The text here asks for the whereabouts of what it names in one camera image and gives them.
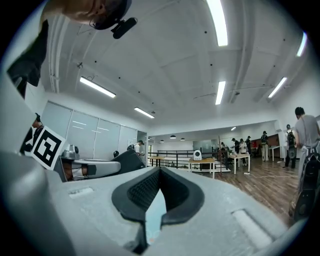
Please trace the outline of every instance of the desk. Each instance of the desk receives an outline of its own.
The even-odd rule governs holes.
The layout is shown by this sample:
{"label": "desk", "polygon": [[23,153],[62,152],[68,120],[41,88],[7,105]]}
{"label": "desk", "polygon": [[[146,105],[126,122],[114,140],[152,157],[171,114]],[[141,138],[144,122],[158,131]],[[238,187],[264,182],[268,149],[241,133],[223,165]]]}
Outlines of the desk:
{"label": "desk", "polygon": [[237,159],[238,159],[238,167],[240,167],[240,159],[241,158],[248,158],[248,173],[250,173],[250,155],[249,154],[229,154],[228,158],[234,159],[234,174],[236,174],[236,165],[237,165]]}
{"label": "desk", "polygon": [[160,160],[165,159],[164,156],[148,156],[148,159],[151,159],[151,166],[154,166],[154,160],[155,160],[155,166],[160,166]]}
{"label": "desk", "polygon": [[278,148],[280,148],[280,159],[281,159],[281,158],[282,158],[282,157],[281,157],[282,153],[281,153],[281,147],[280,147],[280,146],[271,146],[271,147],[269,147],[269,149],[268,149],[268,151],[269,151],[269,156],[271,156],[270,150],[272,150],[272,162],[275,161],[275,152],[274,152],[274,149],[278,149]]}
{"label": "desk", "polygon": [[[192,172],[192,165],[193,164],[210,164],[210,169],[209,169],[209,173],[211,173],[212,168],[211,168],[211,164],[214,165],[215,164],[216,159],[214,157],[209,157],[209,158],[205,158],[202,159],[201,161],[195,161],[193,158],[190,158],[188,161],[188,168],[189,168],[189,172]],[[215,178],[215,170],[213,170],[213,174],[212,174],[212,178]]]}

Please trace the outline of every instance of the speaker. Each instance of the speaker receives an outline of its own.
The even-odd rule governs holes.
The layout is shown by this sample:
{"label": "speaker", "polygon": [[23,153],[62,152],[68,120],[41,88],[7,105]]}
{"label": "speaker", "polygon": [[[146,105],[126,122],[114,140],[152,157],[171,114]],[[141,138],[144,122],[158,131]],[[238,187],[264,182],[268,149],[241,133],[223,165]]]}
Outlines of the speaker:
{"label": "speaker", "polygon": [[193,152],[193,160],[194,161],[201,161],[202,160],[202,154],[200,150],[195,150]]}

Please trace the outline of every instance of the ceiling light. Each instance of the ceiling light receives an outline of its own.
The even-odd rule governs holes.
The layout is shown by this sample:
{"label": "ceiling light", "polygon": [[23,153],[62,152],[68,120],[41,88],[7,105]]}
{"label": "ceiling light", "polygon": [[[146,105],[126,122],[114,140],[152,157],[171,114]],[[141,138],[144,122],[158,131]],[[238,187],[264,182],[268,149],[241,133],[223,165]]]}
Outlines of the ceiling light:
{"label": "ceiling light", "polygon": [[216,95],[216,100],[215,100],[216,105],[219,105],[221,103],[222,96],[224,95],[225,87],[226,87],[226,81],[219,82],[218,93]]}
{"label": "ceiling light", "polygon": [[218,40],[218,46],[228,45],[228,33],[225,20],[224,10],[220,0],[207,0],[212,19],[214,22],[216,38]]}
{"label": "ceiling light", "polygon": [[305,32],[303,32],[301,44],[300,44],[298,52],[296,53],[297,57],[300,57],[302,55],[302,53],[304,52],[306,42],[307,42],[307,34]]}
{"label": "ceiling light", "polygon": [[86,124],[85,124],[85,123],[82,123],[82,122],[77,122],[77,121],[72,121],[72,122],[86,126]]}
{"label": "ceiling light", "polygon": [[94,83],[94,82],[92,82],[92,81],[84,78],[83,76],[81,76],[80,82],[81,82],[81,83],[84,83],[84,84],[87,85],[87,86],[90,86],[90,87],[93,88],[93,89],[98,90],[99,92],[101,92],[101,93],[103,93],[103,94],[105,94],[105,95],[108,95],[108,96],[111,97],[111,98],[116,97],[116,95],[115,95],[113,92],[111,92],[111,91],[109,91],[109,90],[101,87],[100,85],[98,85],[98,84],[96,84],[96,83]]}
{"label": "ceiling light", "polygon": [[81,127],[78,127],[78,126],[73,126],[73,125],[72,125],[72,127],[74,127],[74,128],[79,128],[79,129],[83,129],[83,128],[81,128]]}
{"label": "ceiling light", "polygon": [[148,114],[147,112],[145,112],[145,111],[141,110],[141,109],[140,109],[140,108],[138,108],[138,107],[136,107],[134,110],[136,110],[136,111],[140,112],[141,114],[146,115],[146,116],[147,116],[147,117],[149,117],[149,118],[155,118],[153,115]]}
{"label": "ceiling light", "polygon": [[285,83],[286,80],[287,80],[287,78],[286,78],[286,77],[283,77],[283,78],[281,79],[281,81],[278,83],[278,85],[277,85],[277,86],[273,89],[273,91],[270,93],[270,95],[268,96],[268,98],[272,98],[272,97],[276,94],[276,92],[280,89],[280,87],[284,85],[284,83]]}

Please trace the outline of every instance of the backpack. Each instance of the backpack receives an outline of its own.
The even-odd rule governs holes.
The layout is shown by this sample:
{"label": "backpack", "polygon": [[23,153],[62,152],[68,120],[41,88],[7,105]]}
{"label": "backpack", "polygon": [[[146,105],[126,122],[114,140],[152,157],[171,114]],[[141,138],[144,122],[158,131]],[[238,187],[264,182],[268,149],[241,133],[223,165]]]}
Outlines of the backpack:
{"label": "backpack", "polygon": [[261,143],[263,143],[263,144],[266,144],[266,143],[267,143],[266,135],[262,135],[262,137],[261,137]]}
{"label": "backpack", "polygon": [[132,144],[132,145],[130,145],[130,146],[128,146],[126,148],[126,150],[134,150],[134,149],[135,149],[135,145],[134,144]]}
{"label": "backpack", "polygon": [[294,146],[295,145],[295,136],[294,136],[292,130],[290,132],[286,132],[286,133],[287,133],[288,144],[290,146]]}

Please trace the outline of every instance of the white ceiling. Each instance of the white ceiling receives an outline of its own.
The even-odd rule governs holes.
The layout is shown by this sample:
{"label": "white ceiling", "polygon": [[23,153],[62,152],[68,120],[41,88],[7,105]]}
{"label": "white ceiling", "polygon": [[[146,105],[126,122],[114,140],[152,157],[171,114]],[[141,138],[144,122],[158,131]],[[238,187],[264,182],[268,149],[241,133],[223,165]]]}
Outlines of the white ceiling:
{"label": "white ceiling", "polygon": [[[146,124],[172,122],[171,109],[214,109],[219,81],[226,81],[221,105],[247,103],[254,108],[266,103],[283,76],[288,77],[287,87],[299,73],[306,58],[295,57],[302,31],[269,1],[221,3],[229,42],[223,47],[217,44],[204,0],[135,0],[126,18],[136,17],[138,24],[120,40],[109,30],[51,19],[42,68],[45,89]],[[93,78],[116,97],[81,84],[81,76]],[[135,107],[155,111],[155,119]]]}

